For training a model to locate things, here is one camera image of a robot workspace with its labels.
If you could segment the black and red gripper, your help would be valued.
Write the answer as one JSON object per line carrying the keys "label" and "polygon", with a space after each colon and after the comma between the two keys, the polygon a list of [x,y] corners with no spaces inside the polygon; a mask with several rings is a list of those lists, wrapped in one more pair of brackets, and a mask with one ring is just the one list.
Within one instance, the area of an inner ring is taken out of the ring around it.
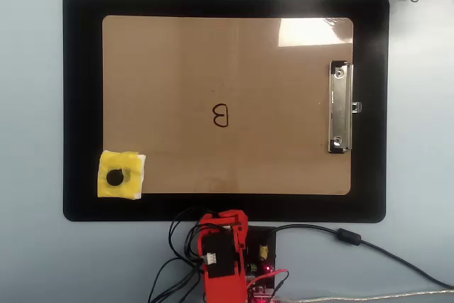
{"label": "black and red gripper", "polygon": [[232,277],[238,274],[238,252],[245,249],[248,216],[232,209],[218,214],[205,214],[200,222],[200,251],[206,279]]}

